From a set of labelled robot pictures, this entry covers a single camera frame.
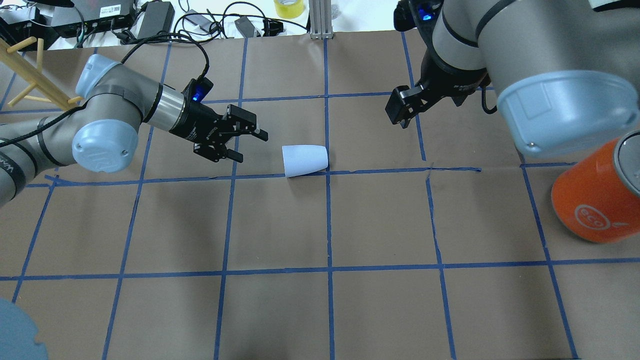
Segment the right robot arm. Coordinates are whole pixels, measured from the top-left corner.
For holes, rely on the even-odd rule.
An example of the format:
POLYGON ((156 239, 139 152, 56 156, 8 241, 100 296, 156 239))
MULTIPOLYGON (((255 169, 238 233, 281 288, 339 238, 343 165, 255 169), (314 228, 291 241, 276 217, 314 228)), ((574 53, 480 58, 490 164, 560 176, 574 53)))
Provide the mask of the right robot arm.
POLYGON ((637 0, 400 0, 394 27, 416 28, 426 51, 419 80, 391 92, 393 125, 490 85, 526 157, 587 150, 639 126, 637 0))

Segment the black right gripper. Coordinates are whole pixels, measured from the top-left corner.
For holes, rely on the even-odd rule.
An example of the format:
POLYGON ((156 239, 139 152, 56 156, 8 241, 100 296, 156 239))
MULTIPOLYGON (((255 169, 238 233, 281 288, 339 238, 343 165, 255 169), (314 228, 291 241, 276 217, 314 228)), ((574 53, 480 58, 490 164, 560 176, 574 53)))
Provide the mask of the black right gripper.
POLYGON ((461 107, 477 88, 485 88, 490 82, 487 69, 453 68, 428 48, 422 59, 418 82, 411 88, 395 87, 386 103, 385 112, 393 125, 407 129, 412 119, 440 100, 450 98, 456 107, 461 107))

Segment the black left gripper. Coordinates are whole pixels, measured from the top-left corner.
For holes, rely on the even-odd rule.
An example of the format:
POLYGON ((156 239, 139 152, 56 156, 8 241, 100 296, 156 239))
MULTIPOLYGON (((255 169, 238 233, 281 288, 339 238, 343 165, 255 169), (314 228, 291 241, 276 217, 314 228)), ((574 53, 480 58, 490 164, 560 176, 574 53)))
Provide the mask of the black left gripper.
POLYGON ((254 112, 237 105, 227 106, 224 116, 202 104, 202 100, 212 90, 214 84, 206 77, 191 79, 182 91, 183 107, 174 126, 169 130, 174 136, 194 143, 193 153, 208 161, 231 160, 244 161, 243 154, 226 143, 232 137, 251 135, 267 142, 269 134, 260 128, 254 112))

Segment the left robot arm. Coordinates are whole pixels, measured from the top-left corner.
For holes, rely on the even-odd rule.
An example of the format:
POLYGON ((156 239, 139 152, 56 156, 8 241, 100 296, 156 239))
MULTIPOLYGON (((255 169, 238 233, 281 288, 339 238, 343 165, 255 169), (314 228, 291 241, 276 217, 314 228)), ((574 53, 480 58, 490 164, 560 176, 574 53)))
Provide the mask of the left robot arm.
POLYGON ((85 101, 53 116, 1 125, 1 203, 20 194, 44 171, 78 164, 94 173, 118 173, 130 166, 142 124, 194 144, 212 162, 243 155, 227 142, 251 135, 267 141, 255 114, 229 105, 216 114, 201 100, 212 85, 204 76, 183 92, 155 82, 100 54, 87 60, 76 91, 85 101))

